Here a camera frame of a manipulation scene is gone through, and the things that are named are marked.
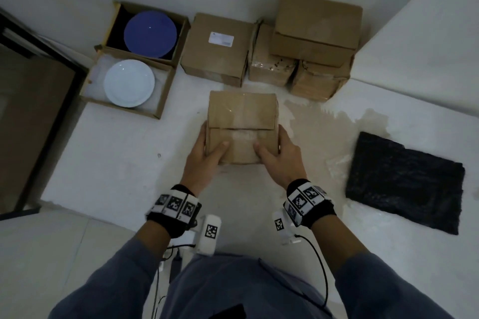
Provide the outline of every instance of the blue plate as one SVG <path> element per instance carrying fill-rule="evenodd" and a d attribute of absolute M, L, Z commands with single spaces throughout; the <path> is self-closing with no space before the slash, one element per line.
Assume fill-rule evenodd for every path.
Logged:
<path fill-rule="evenodd" d="M 166 14 L 148 10 L 130 19 L 123 39 L 130 52 L 160 58 L 175 46 L 176 26 Z"/>

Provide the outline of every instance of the wristband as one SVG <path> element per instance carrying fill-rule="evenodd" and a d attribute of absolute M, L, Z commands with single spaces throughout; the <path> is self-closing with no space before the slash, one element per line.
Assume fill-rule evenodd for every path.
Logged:
<path fill-rule="evenodd" d="M 183 185 L 175 185 L 168 193 L 159 196 L 146 213 L 146 219 L 162 225 L 172 239 L 180 237 L 194 225 L 201 203 Z"/>
<path fill-rule="evenodd" d="M 296 227 L 306 226 L 311 229 L 318 219 L 336 215 L 326 192 L 306 179 L 291 182 L 286 192 L 288 198 L 283 207 Z"/>

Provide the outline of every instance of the finger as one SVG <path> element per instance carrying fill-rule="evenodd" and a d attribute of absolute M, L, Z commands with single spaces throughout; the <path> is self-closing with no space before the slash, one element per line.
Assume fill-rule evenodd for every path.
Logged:
<path fill-rule="evenodd" d="M 263 162 L 266 167 L 271 166 L 276 162 L 276 157 L 272 155 L 268 149 L 264 146 L 261 145 L 258 141 L 256 141 L 253 144 L 254 151 L 258 156 L 261 158 L 261 161 Z"/>
<path fill-rule="evenodd" d="M 198 138 L 196 139 L 195 145 L 193 149 L 191 149 L 191 153 L 196 157 L 202 157 L 205 154 L 205 142 L 207 139 L 207 122 L 205 121 L 200 128 L 200 133 L 198 134 Z"/>
<path fill-rule="evenodd" d="M 279 126 L 279 145 L 292 144 L 291 139 L 289 138 L 288 132 L 283 125 Z"/>
<path fill-rule="evenodd" d="M 229 141 L 223 141 L 221 144 L 218 144 L 218 146 L 215 148 L 215 150 L 212 151 L 212 153 L 208 156 L 208 159 L 211 159 L 216 164 L 218 164 L 219 160 L 228 151 L 229 147 L 230 147 L 230 142 Z"/>

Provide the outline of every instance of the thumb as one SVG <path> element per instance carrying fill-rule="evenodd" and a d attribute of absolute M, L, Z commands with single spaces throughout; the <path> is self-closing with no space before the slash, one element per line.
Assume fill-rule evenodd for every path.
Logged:
<path fill-rule="evenodd" d="M 228 151 L 229 147 L 230 147 L 230 142 L 223 141 L 221 144 L 218 144 L 218 146 L 215 148 L 215 150 L 212 151 L 212 153 L 208 156 L 208 158 L 214 160 L 216 164 L 218 164 L 219 160 Z"/>
<path fill-rule="evenodd" d="M 256 141 L 253 144 L 254 151 L 258 156 L 261 158 L 261 161 L 263 162 L 266 167 L 271 166 L 276 162 L 276 157 L 272 155 L 268 149 L 264 146 L 261 145 L 258 141 Z"/>

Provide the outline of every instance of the white plate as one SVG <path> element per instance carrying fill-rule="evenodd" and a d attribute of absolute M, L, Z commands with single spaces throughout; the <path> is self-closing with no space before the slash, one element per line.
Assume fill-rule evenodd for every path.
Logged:
<path fill-rule="evenodd" d="M 135 107 L 143 104 L 153 93 L 155 76 L 147 64 L 124 60 L 107 71 L 103 86 L 106 97 L 115 105 Z"/>

